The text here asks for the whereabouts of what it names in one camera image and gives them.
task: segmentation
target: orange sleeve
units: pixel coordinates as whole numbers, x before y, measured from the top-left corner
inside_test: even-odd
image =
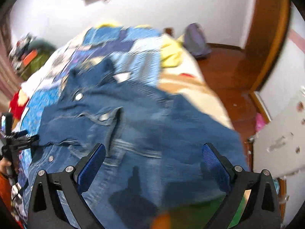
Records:
[[[11,189],[10,182],[0,173],[0,196],[9,211],[11,211]]]

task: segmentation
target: hand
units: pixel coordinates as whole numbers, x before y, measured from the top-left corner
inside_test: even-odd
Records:
[[[8,161],[6,158],[3,158],[0,161],[0,172],[4,175],[7,175],[6,167],[11,166],[12,163]],[[15,164],[15,172],[18,173],[18,164]]]

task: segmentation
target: pink stripe on wall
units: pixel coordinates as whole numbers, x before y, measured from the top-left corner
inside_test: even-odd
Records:
[[[290,29],[288,38],[305,53],[305,39],[302,36],[300,36],[295,30]]]

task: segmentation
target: person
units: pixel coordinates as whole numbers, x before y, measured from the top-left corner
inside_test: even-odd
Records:
[[[11,210],[11,189],[10,182],[7,178],[6,167],[11,166],[12,163],[6,158],[0,161],[0,196],[7,207]]]

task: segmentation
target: backpack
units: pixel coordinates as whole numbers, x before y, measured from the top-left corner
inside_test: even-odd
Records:
[[[205,58],[212,51],[206,43],[202,28],[197,23],[187,26],[183,46],[195,59]]]

